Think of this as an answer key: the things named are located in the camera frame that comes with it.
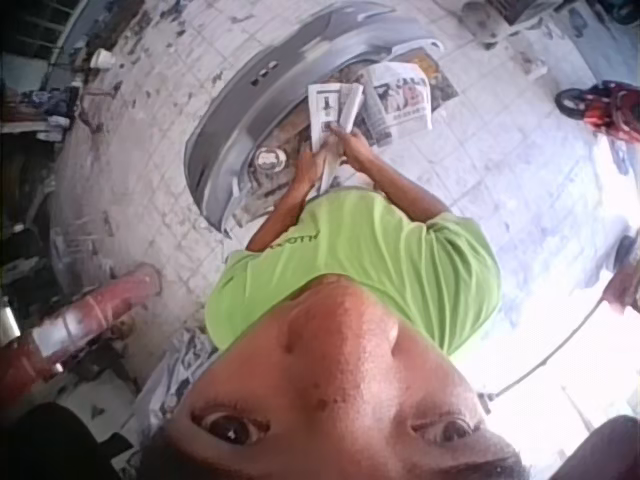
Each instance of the wall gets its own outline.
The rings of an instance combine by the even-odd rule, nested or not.
[[[2,78],[8,86],[18,91],[38,90],[46,72],[46,60],[2,54]]]

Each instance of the green t-shirt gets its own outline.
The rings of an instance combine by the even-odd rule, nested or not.
[[[449,355],[500,298],[500,271],[475,222],[450,213],[412,222],[382,195],[339,190],[309,203],[298,224],[265,252],[231,255],[207,302],[209,335],[226,349],[325,274],[350,277]]]

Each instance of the nose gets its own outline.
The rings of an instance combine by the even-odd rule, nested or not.
[[[357,286],[337,285],[301,299],[290,322],[287,370],[304,410],[325,424],[377,428],[396,401],[398,319]]]

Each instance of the red motorcycle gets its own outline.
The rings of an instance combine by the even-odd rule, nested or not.
[[[584,121],[596,132],[629,143],[640,143],[640,89],[628,83],[604,81],[588,90],[569,88],[556,95],[560,112]]]

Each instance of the car part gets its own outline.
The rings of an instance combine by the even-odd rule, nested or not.
[[[280,45],[249,60],[223,88],[187,141],[189,191],[219,232],[251,188],[256,147],[307,95],[307,86],[356,62],[439,48],[415,19],[373,2],[322,10]]]

